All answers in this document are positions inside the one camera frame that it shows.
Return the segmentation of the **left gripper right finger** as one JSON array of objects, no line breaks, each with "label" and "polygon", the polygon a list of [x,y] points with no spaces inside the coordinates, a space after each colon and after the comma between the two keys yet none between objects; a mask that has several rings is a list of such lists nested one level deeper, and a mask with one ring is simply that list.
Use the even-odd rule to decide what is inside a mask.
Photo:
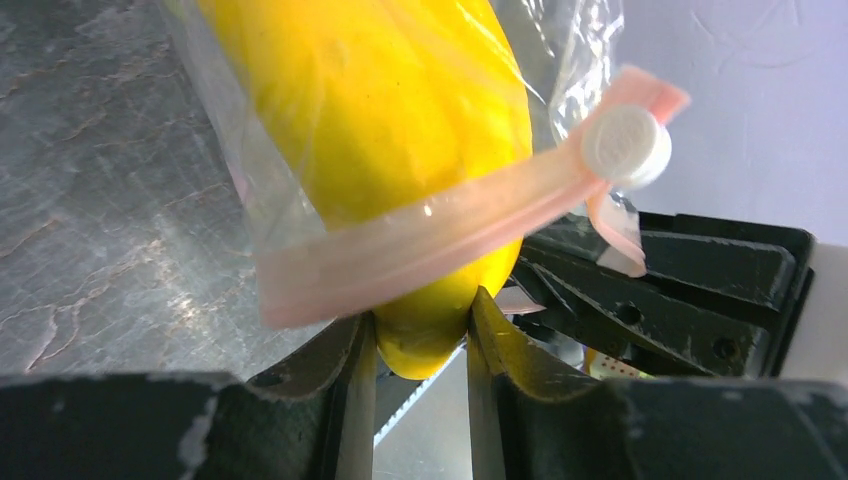
[{"label": "left gripper right finger", "polygon": [[820,381],[594,379],[485,289],[467,340],[477,479],[843,479],[847,391]]}]

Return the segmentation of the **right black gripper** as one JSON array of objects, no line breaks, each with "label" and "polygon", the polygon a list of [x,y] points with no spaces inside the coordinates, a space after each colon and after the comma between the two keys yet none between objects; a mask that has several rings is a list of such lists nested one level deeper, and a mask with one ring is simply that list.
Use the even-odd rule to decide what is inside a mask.
[{"label": "right black gripper", "polygon": [[601,265],[600,238],[560,220],[526,240],[513,280],[526,322],[650,375],[775,377],[815,273],[815,238],[695,215],[640,217],[646,274]]}]

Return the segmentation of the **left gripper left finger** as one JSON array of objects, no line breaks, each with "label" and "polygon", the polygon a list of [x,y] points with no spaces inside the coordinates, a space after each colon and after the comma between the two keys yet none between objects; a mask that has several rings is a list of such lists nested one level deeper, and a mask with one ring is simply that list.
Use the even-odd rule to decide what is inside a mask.
[{"label": "left gripper left finger", "polygon": [[376,348],[338,320],[242,381],[227,372],[1,380],[5,479],[367,479]]}]

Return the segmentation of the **clear polka dot zip bag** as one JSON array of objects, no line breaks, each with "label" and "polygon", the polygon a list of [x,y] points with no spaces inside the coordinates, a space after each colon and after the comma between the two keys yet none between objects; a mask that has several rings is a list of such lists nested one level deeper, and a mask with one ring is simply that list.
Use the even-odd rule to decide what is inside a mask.
[{"label": "clear polka dot zip bag", "polygon": [[497,290],[577,211],[646,272],[615,195],[667,167],[677,86],[614,67],[617,1],[164,1],[252,230],[264,321]]}]

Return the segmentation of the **yellow banana bunch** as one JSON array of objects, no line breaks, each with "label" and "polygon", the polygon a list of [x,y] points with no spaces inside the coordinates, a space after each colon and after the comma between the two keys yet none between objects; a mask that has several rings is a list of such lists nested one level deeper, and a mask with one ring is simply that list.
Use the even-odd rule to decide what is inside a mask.
[{"label": "yellow banana bunch", "polygon": [[264,321],[371,310],[378,349],[423,380],[498,293],[522,244],[463,256],[437,219],[459,188],[528,158],[525,86],[487,1],[201,1],[277,151],[250,153]]}]

